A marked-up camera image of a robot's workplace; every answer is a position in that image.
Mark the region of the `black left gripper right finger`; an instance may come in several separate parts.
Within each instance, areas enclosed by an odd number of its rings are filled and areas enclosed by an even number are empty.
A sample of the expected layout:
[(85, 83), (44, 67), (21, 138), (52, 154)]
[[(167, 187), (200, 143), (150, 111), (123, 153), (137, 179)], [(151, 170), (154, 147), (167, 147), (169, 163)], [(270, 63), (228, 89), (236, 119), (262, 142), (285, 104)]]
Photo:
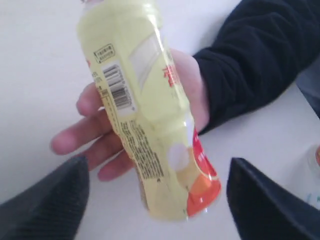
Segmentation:
[(320, 211), (244, 158), (230, 162), (226, 197), (242, 240), (318, 240)]

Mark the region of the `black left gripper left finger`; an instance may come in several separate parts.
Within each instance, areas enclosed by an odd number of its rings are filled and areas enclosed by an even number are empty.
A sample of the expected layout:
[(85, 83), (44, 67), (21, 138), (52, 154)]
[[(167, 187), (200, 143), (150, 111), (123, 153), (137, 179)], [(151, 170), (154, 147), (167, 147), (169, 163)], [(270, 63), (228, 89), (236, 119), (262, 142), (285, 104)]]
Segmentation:
[(0, 205), (2, 240), (73, 240), (90, 193), (88, 162), (73, 157)]

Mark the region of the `dark sleeved forearm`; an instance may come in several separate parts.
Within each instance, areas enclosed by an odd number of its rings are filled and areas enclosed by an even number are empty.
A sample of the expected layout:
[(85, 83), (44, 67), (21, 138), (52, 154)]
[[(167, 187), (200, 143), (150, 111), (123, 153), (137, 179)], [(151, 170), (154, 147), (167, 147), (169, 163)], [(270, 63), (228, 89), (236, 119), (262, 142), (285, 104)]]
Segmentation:
[(209, 103), (203, 132), (274, 101), (319, 53), (319, 1), (241, 1), (194, 56)]

